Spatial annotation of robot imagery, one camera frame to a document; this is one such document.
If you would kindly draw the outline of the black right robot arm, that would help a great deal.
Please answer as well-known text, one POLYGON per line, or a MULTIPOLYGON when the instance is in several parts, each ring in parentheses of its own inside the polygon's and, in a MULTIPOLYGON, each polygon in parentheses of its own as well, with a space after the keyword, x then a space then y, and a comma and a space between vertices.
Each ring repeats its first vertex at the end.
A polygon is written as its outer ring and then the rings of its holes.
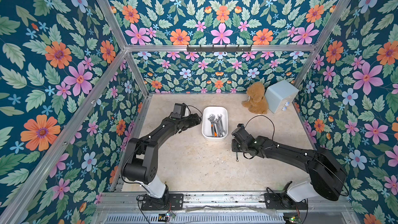
POLYGON ((295 202, 317 195, 337 201, 342 195, 347 172, 329 150, 301 149, 264 136, 254 138, 243 124, 232 132, 232 151, 251 157, 274 159, 305 171, 309 180, 288 186, 287 195, 295 202))

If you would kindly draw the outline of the orange-handled adjustable wrench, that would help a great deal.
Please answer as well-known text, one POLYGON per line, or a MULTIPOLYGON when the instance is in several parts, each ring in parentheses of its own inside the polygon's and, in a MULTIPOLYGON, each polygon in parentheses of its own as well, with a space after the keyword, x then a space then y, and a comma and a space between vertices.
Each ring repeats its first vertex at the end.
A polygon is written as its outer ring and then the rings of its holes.
POLYGON ((208 120, 209 120, 210 126, 211 126, 211 136, 215 138, 217 136, 215 115, 210 114, 208 117, 208 120))

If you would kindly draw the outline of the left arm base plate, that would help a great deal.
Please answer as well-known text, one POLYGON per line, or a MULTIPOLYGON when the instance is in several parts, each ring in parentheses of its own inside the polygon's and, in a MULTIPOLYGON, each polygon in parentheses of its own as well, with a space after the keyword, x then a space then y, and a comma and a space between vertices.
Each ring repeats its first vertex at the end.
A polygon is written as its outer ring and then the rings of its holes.
POLYGON ((142 200, 141 209, 143 211, 176 211, 183 209, 184 194, 165 194, 157 199, 145 195, 142 200))

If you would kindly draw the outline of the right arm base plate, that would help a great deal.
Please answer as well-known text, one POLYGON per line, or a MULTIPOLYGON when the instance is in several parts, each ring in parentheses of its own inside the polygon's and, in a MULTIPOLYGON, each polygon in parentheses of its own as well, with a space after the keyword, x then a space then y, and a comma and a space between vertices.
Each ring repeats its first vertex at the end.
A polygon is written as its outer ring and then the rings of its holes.
POLYGON ((305 200, 300 202, 295 202, 289 198, 286 194, 280 193, 265 193, 264 202, 267 209, 276 210, 307 210, 307 203, 305 200))

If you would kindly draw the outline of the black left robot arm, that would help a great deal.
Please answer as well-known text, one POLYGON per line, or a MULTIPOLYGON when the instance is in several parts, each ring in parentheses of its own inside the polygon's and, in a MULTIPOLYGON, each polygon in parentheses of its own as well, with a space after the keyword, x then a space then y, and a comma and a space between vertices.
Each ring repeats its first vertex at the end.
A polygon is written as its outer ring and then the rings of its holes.
POLYGON ((121 177, 130 183, 140 184, 152 198, 164 198, 167 186, 157 176, 159 148, 173 135, 197 126, 201 122, 202 117, 197 113, 181 118, 171 114, 148 135, 139 139, 130 139, 126 158, 121 166, 121 177))

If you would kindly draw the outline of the large silver open-end wrench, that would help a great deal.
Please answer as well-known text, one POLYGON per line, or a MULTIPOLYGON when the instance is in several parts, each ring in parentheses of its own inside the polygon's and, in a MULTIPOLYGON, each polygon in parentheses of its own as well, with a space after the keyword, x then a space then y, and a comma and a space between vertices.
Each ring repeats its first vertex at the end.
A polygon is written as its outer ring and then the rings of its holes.
POLYGON ((221 115, 221 114, 219 114, 219 115, 217 116, 216 124, 217 124, 218 136, 219 136, 219 137, 224 137, 225 130, 224 130, 224 128, 223 128, 222 115, 221 115))

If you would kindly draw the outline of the white plastic storage box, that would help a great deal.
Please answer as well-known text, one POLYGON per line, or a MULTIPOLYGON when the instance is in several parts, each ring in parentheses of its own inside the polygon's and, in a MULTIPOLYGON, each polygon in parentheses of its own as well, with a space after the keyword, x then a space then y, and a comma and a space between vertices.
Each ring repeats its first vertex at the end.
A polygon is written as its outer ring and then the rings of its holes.
POLYGON ((222 141, 228 136, 228 111, 221 106, 204 109, 202 135, 209 141, 222 141))

